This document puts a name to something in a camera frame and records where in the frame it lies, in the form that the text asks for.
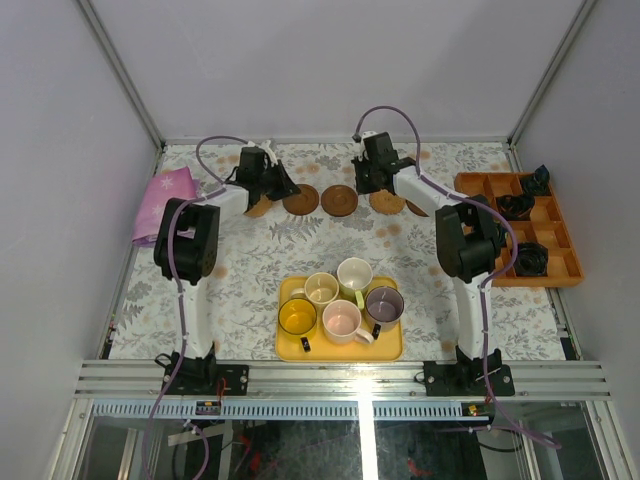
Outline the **woven rattan coaster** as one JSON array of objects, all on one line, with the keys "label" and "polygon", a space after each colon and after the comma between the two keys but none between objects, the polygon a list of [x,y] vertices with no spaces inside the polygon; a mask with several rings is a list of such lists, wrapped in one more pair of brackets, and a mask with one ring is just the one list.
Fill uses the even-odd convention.
[{"label": "woven rattan coaster", "polygon": [[406,205],[406,201],[403,198],[386,189],[371,193],[369,195],[369,203],[376,212],[384,215],[398,214]]},{"label": "woven rattan coaster", "polygon": [[272,207],[273,202],[266,196],[262,196],[260,200],[252,206],[245,215],[250,218],[259,218],[264,216]]}]

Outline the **brown wooden coaster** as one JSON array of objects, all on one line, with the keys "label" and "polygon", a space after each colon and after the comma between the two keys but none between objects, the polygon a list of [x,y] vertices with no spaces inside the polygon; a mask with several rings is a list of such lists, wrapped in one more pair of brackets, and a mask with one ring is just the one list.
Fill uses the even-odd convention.
[{"label": "brown wooden coaster", "polygon": [[319,205],[320,197],[317,190],[308,184],[298,184],[300,192],[282,200],[287,212],[292,215],[305,216],[313,213]]},{"label": "brown wooden coaster", "polygon": [[409,200],[405,201],[407,208],[419,217],[428,217],[428,214]]},{"label": "brown wooden coaster", "polygon": [[321,195],[323,210],[333,217],[351,215],[358,207],[358,195],[347,185],[332,185]]}]

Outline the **white mug green handle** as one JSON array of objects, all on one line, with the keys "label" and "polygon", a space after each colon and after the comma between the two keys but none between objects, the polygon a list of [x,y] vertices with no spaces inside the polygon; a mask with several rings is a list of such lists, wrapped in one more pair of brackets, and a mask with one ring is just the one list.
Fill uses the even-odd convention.
[{"label": "white mug green handle", "polygon": [[373,280],[371,265],[363,259],[351,257],[341,262],[336,275],[340,295],[345,300],[354,302],[360,310],[363,310],[365,297]]}]

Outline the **purple grey mug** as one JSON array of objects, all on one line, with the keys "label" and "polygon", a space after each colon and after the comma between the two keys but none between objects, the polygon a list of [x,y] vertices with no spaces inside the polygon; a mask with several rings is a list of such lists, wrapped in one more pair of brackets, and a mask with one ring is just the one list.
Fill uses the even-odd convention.
[{"label": "purple grey mug", "polygon": [[390,331],[400,322],[404,307],[404,297],[395,288],[380,286],[367,294],[364,318],[375,340],[381,333]]}]

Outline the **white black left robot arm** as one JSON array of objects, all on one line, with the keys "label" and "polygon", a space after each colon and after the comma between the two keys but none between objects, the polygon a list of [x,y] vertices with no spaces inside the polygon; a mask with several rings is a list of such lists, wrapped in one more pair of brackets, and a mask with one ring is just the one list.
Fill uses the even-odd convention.
[{"label": "white black left robot arm", "polygon": [[239,165],[213,192],[167,201],[154,247],[154,262],[162,276],[174,280],[178,355],[204,358],[214,349],[206,293],[217,259],[221,224],[254,208],[261,199],[282,200],[299,188],[271,147],[248,144]]}]

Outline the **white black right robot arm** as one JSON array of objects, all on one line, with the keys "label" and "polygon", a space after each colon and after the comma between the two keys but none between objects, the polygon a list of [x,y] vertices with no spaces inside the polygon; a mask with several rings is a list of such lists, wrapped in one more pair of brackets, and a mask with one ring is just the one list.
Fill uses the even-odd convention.
[{"label": "white black right robot arm", "polygon": [[483,195],[457,192],[423,172],[416,158],[400,157],[388,133],[357,132],[353,140],[360,193],[388,189],[434,219],[438,262],[456,294],[459,354],[470,360],[456,369],[456,382],[467,394],[482,392],[492,373],[480,359],[500,357],[491,334],[490,290],[502,248],[496,223],[503,217]]}]

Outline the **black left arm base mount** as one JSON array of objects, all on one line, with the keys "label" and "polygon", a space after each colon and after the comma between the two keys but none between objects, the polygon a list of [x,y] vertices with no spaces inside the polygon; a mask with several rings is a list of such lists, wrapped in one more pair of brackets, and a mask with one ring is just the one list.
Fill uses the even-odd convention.
[{"label": "black left arm base mount", "polygon": [[213,351],[204,358],[185,358],[166,394],[246,396],[249,370],[248,365],[218,363]]}]

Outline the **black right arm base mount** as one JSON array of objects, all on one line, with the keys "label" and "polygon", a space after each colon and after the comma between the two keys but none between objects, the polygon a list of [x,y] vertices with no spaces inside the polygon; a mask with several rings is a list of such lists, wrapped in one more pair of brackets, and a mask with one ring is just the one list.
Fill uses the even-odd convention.
[{"label": "black right arm base mount", "polygon": [[[469,359],[456,348],[455,363],[423,362],[426,395],[430,397],[488,397],[483,359]],[[495,396],[515,395],[511,369],[502,362],[501,350],[489,353],[487,373]]]}]

